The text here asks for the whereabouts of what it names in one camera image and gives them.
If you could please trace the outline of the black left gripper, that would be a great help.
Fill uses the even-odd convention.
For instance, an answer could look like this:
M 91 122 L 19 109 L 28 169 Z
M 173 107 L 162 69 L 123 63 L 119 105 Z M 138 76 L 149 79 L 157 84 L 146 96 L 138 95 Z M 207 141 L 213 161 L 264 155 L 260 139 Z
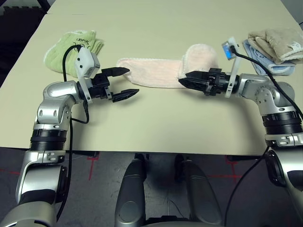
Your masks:
M 139 89 L 127 89 L 117 94 L 111 94 L 109 90 L 108 77 L 122 76 L 129 73 L 130 70 L 124 67 L 112 67 L 102 69 L 102 73 L 97 73 L 94 78 L 91 79 L 92 87 L 89 88 L 89 94 L 92 99 L 109 99 L 113 103 L 129 99 L 139 92 Z

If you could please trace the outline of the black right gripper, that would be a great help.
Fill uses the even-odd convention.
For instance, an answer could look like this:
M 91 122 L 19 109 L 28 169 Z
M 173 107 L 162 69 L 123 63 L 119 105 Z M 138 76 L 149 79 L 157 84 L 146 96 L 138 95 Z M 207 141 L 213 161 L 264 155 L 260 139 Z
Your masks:
M 221 69 L 211 68 L 208 72 L 188 72 L 186 77 L 178 80 L 184 87 L 202 91 L 206 96 L 216 96 L 226 92 L 231 76 Z

